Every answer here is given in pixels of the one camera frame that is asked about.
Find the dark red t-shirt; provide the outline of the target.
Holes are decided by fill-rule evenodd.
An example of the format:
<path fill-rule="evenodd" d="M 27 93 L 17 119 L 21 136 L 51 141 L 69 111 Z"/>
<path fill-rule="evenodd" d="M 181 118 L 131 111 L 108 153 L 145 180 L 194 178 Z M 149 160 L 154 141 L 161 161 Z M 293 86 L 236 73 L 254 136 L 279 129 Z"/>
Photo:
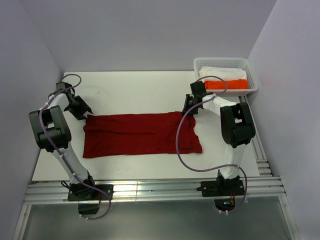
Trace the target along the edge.
<path fill-rule="evenodd" d="M 84 130 L 83 158 L 118 155 L 201 154 L 192 116 L 167 113 L 90 115 Z"/>

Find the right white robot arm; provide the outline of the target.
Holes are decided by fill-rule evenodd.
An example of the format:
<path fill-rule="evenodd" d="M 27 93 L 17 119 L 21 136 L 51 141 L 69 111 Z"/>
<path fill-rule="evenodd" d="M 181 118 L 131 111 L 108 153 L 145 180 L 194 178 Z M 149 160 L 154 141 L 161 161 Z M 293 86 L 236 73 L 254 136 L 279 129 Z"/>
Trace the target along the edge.
<path fill-rule="evenodd" d="M 214 92 L 207 92 L 204 82 L 197 80 L 190 84 L 191 94 L 187 94 L 182 110 L 183 117 L 178 125 L 175 148 L 178 159 L 189 170 L 205 173 L 218 170 L 216 189 L 222 195 L 229 194 L 240 184 L 241 162 L 246 146 L 256 135 L 256 129 L 249 105 L 245 102 L 228 101 Z M 209 169 L 195 169 L 188 166 L 180 155 L 179 137 L 182 125 L 188 116 L 198 113 L 198 109 L 215 113 L 220 117 L 221 135 L 226 144 L 226 164 Z"/>

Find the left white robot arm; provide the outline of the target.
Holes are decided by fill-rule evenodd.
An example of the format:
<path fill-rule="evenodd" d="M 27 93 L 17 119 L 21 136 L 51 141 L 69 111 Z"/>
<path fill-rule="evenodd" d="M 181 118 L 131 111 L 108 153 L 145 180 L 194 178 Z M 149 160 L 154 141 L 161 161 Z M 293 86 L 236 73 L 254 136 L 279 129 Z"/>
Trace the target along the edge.
<path fill-rule="evenodd" d="M 64 111 L 70 112 L 78 121 L 93 114 L 87 103 L 75 95 L 71 84 L 60 82 L 44 107 L 28 114 L 33 135 L 38 147 L 51 153 L 66 171 L 70 183 L 64 186 L 69 193 L 82 200 L 91 200 L 96 197 L 98 188 L 72 148 L 72 135 Z"/>

